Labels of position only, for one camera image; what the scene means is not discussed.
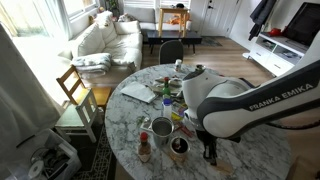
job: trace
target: hardwood floor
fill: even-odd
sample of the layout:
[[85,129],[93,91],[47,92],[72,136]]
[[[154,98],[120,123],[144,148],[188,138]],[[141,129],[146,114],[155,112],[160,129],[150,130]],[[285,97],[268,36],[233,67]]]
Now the hardwood floor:
[[[183,63],[202,64],[225,76],[245,78],[253,85],[259,85],[273,78],[271,73],[255,61],[247,60],[242,56],[248,50],[231,39],[223,37],[217,37],[216,39],[222,44],[221,47],[197,45],[196,54],[193,54],[192,47],[185,46]],[[142,68],[158,64],[159,47],[159,45],[155,46],[153,54],[150,54],[149,46],[143,46]],[[319,120],[319,117],[320,111],[317,108],[284,118],[281,121],[285,125],[302,125]],[[320,152],[320,127],[301,131],[287,131],[287,135],[292,150],[292,162],[295,162],[296,157],[300,157],[296,161],[298,165],[296,171],[293,172],[293,177],[314,179],[316,172],[320,170],[320,155],[318,154]]]

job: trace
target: curtain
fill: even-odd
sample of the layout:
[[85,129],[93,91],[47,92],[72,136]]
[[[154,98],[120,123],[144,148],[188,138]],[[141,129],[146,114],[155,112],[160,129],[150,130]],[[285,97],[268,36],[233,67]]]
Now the curtain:
[[35,0],[47,31],[64,41],[72,38],[69,16],[62,0]]
[[54,127],[62,108],[42,88],[0,24],[0,168],[10,151]]

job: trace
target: tv stand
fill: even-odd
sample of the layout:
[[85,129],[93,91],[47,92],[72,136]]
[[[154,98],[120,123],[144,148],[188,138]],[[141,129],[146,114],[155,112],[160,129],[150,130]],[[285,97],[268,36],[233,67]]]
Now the tv stand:
[[267,32],[259,34],[249,58],[254,59],[274,76],[287,72],[305,55],[308,47],[283,36],[270,37]]

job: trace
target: paper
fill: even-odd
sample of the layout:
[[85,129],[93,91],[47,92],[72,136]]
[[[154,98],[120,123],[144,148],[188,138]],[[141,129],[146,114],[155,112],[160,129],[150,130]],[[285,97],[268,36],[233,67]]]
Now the paper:
[[149,87],[140,84],[139,82],[132,82],[128,84],[120,92],[146,103],[150,103],[157,97]]

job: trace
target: round table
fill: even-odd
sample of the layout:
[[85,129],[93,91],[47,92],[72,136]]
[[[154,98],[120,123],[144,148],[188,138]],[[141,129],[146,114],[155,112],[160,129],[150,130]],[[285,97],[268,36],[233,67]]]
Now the round table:
[[133,81],[152,85],[159,77],[183,78],[194,70],[195,67],[184,64],[181,72],[174,71],[174,64],[152,66],[130,75],[117,86],[107,104],[105,125],[110,146],[119,163],[134,179],[139,180],[285,179],[291,155],[286,134],[284,130],[267,125],[249,130],[241,136],[240,143],[217,140],[218,158],[230,163],[234,169],[233,174],[228,176],[215,170],[203,159],[204,147],[198,139],[189,141],[191,149],[186,161],[177,163],[156,148],[152,133],[149,132],[152,156],[147,163],[140,161],[137,147],[142,130],[137,119],[145,116],[153,120],[161,116],[161,97],[147,104],[121,94],[120,90]]

